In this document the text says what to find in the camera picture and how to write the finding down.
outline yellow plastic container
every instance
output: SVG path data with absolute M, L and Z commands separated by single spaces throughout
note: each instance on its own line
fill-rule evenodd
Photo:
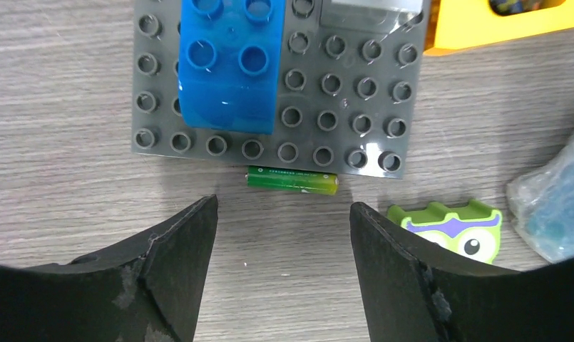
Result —
M 574 0 L 547 0 L 537 11 L 494 13 L 488 0 L 433 0 L 425 54 L 442 56 L 477 46 L 574 27 Z

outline black robotic claw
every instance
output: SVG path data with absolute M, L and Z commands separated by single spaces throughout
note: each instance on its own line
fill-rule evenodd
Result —
M 574 341 L 574 259 L 529 272 L 451 253 L 363 203 L 352 248 L 372 342 Z M 217 198 L 68 265 L 0 266 L 0 342 L 186 342 Z

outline gray lego baseplate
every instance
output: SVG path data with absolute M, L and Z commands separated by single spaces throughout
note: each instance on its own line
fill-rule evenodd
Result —
M 418 16 L 345 1 L 286 2 L 275 129 L 256 135 L 184 123 L 181 3 L 136 0 L 132 151 L 401 178 L 430 0 Z

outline yellow toy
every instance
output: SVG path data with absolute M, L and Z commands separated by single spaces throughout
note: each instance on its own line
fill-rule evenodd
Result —
M 425 54 L 442 56 L 477 46 L 574 27 L 574 0 L 545 0 L 541 9 L 496 14 L 488 0 L 433 0 Z

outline gray wood surface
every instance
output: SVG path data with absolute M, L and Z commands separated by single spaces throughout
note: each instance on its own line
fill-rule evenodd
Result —
M 218 193 L 196 341 L 368 341 L 352 201 L 506 210 L 507 182 L 574 127 L 573 29 L 425 58 L 404 180 L 341 177 L 335 197 L 251 190 L 243 167 L 130 153 L 132 5 L 0 0 L 0 263 L 65 263 Z M 510 218 L 496 264 L 543 264 Z

